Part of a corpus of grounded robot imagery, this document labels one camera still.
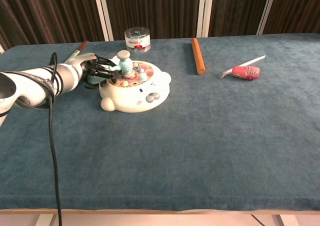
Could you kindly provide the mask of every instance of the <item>cartoon face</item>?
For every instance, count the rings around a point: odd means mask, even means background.
[[[105,111],[143,112],[155,108],[166,100],[171,82],[168,73],[146,62],[135,65],[133,70],[136,73],[131,79],[119,79],[116,83],[108,81],[104,87],[99,87],[102,97],[101,107]],[[147,80],[141,80],[140,74],[146,74]]]

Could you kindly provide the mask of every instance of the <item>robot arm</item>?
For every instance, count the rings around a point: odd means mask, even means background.
[[[82,82],[92,85],[105,79],[117,80],[122,72],[107,70],[106,66],[114,67],[116,64],[94,53],[86,53],[58,64],[53,82],[50,81],[54,71],[52,66],[0,72],[0,127],[14,104],[41,109],[39,106],[50,96],[50,92],[39,81],[51,83],[53,94],[57,97],[74,90]]]

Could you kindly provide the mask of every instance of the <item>floor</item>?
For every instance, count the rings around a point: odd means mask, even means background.
[[[283,226],[277,216],[258,214],[265,226]],[[39,215],[0,214],[0,226],[35,226]],[[320,226],[320,215],[296,215],[299,226]],[[83,215],[63,216],[63,226],[261,226],[252,216],[241,213],[211,215]],[[51,226],[58,226],[58,218]]]

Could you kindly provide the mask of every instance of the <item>brown curtain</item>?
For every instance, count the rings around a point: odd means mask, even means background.
[[[95,0],[0,0],[0,43],[104,41]]]
[[[212,0],[209,37],[255,35],[267,0]]]
[[[320,0],[273,0],[263,33],[320,33]]]
[[[147,27],[152,39],[196,36],[199,0],[107,0],[107,6],[115,40],[136,26]]]

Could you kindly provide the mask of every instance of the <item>orange wooden stick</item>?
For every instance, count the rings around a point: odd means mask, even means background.
[[[194,55],[194,60],[196,65],[196,71],[198,75],[204,75],[206,73],[206,67],[205,67],[204,59],[202,58],[198,40],[194,37],[191,43],[192,43],[193,55]]]

